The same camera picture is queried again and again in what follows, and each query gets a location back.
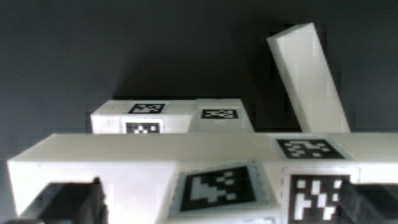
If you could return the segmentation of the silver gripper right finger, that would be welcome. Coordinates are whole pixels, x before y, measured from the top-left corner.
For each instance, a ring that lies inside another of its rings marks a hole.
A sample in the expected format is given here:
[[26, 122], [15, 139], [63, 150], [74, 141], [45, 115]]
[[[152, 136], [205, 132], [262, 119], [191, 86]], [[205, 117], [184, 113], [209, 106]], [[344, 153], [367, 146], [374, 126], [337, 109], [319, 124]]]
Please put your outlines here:
[[398, 184], [340, 185], [335, 224], [398, 224]]

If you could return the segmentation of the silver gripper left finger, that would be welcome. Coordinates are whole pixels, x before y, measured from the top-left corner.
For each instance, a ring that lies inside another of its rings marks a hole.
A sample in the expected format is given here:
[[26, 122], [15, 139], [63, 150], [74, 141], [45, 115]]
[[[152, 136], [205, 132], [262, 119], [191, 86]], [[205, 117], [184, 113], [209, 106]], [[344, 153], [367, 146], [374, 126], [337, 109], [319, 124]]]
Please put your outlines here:
[[90, 182], [49, 183], [21, 215], [5, 224], [108, 224], [99, 178]]

